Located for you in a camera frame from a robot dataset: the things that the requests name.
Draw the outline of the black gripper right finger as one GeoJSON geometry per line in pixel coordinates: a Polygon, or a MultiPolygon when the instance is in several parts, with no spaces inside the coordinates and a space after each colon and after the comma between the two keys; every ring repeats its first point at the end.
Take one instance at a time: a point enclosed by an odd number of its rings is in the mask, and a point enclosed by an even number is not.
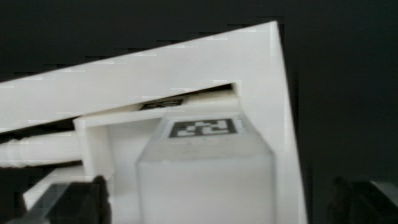
{"type": "Polygon", "coordinates": [[[390,182],[334,179],[326,224],[398,224],[398,186],[390,182]]]}

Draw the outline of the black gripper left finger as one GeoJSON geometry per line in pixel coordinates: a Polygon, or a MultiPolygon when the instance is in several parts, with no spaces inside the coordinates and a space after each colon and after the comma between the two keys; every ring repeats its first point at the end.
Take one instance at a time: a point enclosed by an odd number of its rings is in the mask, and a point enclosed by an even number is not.
{"type": "Polygon", "coordinates": [[[15,224],[110,224],[106,181],[53,184],[15,224]]]}

